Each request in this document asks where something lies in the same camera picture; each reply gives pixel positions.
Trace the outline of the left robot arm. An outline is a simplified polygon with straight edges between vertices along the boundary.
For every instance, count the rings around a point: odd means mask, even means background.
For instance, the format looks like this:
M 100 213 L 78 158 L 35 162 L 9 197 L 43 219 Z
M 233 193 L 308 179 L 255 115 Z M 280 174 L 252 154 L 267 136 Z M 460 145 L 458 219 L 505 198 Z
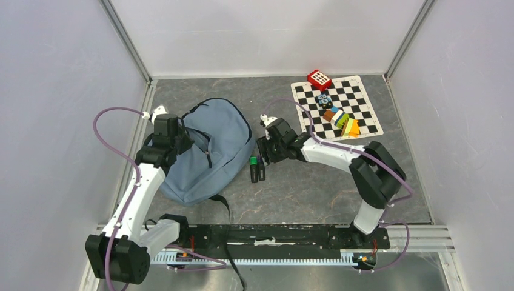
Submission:
M 159 186 L 180 153 L 193 142 L 183 120 L 173 114 L 154 115 L 150 144 L 130 160 L 134 167 L 132 187 L 127 189 L 111 220 L 98 235 L 85 242 L 95 277 L 104 279 L 109 290 L 114 282 L 140 284 L 150 261 L 169 244 L 183 247 L 190 241 L 187 218 L 165 214 L 150 230 L 142 232 L 145 216 Z

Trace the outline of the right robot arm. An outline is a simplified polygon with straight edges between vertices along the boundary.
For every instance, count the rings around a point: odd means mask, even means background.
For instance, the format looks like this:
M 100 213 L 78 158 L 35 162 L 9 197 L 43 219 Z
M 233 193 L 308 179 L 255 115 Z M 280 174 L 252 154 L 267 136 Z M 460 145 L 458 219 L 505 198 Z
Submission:
M 265 135 L 257 144 L 266 164 L 291 159 L 324 164 L 351 174 L 362 203 L 352 222 L 350 240 L 357 247 L 368 246 L 388 203 L 406 184 L 406 174 L 387 149 L 376 141 L 346 145 L 307 132 L 299 135 L 282 118 L 260 118 Z

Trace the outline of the blue student backpack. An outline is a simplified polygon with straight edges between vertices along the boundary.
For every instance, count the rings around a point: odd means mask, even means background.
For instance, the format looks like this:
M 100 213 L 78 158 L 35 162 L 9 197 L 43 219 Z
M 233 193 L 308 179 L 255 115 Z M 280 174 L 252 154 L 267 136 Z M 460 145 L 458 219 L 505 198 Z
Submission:
M 178 155 L 160 192 L 183 206 L 209 199 L 228 209 L 221 192 L 249 162 L 255 148 L 249 122 L 234 103 L 224 98 L 201 101 L 181 119 L 193 144 Z

